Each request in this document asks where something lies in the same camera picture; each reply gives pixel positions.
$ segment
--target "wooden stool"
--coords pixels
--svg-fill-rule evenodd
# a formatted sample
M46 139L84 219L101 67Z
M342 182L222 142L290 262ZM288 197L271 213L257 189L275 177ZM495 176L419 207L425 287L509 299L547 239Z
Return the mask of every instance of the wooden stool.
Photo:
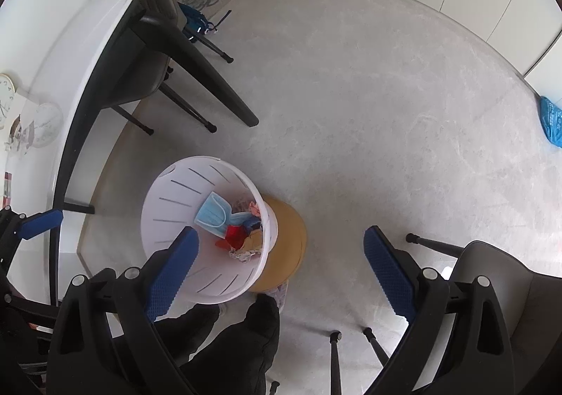
M251 292L272 289L293 276L299 269L306 249L305 223L294 208L273 197L263 196L263 199L275 213L279 235L263 272L249 289Z

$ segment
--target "person's leg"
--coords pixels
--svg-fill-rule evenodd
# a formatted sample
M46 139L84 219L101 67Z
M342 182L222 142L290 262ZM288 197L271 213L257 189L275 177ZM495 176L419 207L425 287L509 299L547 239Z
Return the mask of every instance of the person's leg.
M224 329L181 370L200 395L263 395L278 345L279 308L258 294L243 322Z
M189 355L196 352L207 339L219 313L217 304L196 304L179 317L162 319L154 323L164 346L178 366L186 363ZM122 360L132 359L123 335L115 338L113 343Z

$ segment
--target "chair leg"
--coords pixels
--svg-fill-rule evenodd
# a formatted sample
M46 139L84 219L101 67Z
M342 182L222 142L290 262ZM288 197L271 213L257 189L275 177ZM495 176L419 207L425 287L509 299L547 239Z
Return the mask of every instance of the chair leg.
M330 395L342 395L342 381L339 377L338 341L342 339L340 331L334 331L330 335L332 346L332 357L330 360Z
M223 50L221 50L217 45L215 45L213 42L211 42L204 35L201 35L199 32L196 32L193 29L190 29L188 26L185 26L183 29L189 35L192 35L197 40L199 40L203 45L207 46L207 48L216 52L219 56L221 56L229 64L232 64L234 62L234 59L232 59L232 57L230 57L228 54L226 54Z
M179 97L178 93L174 91L166 83L162 83L158 89L162 92L162 94L164 94L171 101L173 101L178 107L180 107L187 114L194 117L201 124L203 124L203 126L205 126L210 133L214 134L216 132L215 125L209 123L209 121L207 121L203 116L201 116L201 114L197 110L195 110L195 108L193 108L189 103L187 103L184 99Z
M408 243L420 244L426 248L433 249L434 251L441 252L442 254L455 258L459 258L464 251L464 248L461 246L455 246L454 244L438 242L435 240L427 240L425 238L418 237L413 233L406 235L406 241Z
M96 209L94 208L94 205L79 205L77 203L70 203L70 202L64 202L63 210L74 211L76 213L82 213L85 215L94 215L96 213Z
M146 13L131 29L148 48L175 60L247 126L259 123L234 89L170 20L158 13Z
M379 359L382 366L386 365L388 362L388 354L384 352L384 349L375 338L375 335L373 335L371 327L363 329L363 335L365 335L369 343L371 343L373 351L375 351L375 354L377 355L377 358Z
M128 113L127 111L123 110L123 108L121 108L119 105L115 105L114 107L111 107L112 109L114 109L115 111L117 111L117 113L119 113L123 118L125 118L127 121L133 123L134 125L136 125L137 127L139 127L140 129L142 129L144 132L146 132L148 135L152 135L154 133L154 130L151 129L150 127L145 126L144 124L142 124L141 121L139 121L137 118L135 118L132 114Z
M272 386L269 389L269 395L275 395L277 393L277 387L279 387L281 384L279 384L277 381L272 382Z

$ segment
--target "blue backpack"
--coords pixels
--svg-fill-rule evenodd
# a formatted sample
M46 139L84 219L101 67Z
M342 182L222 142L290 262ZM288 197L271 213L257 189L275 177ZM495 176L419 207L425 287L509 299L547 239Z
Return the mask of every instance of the blue backpack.
M216 26L213 23L211 23L209 20L207 20L207 18L205 18L205 15L201 13L199 10L195 10L190 6L181 4L179 2L178 4L179 4L179 8L182 9L183 14L187 18L187 23L185 24L185 26L189 28L191 31L195 31L201 35L205 35L209 31L216 30ZM183 30L183 33L192 42L197 41L197 39L193 35L191 35L191 33L186 29Z

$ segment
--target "blue face mask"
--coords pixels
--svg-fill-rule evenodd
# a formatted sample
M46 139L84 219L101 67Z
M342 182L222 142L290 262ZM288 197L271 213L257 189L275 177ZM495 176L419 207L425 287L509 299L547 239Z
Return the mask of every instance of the blue face mask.
M224 238L229 225L242 225L252 213L232 214L232 207L220 195L211 192L195 216L195 224L219 238Z

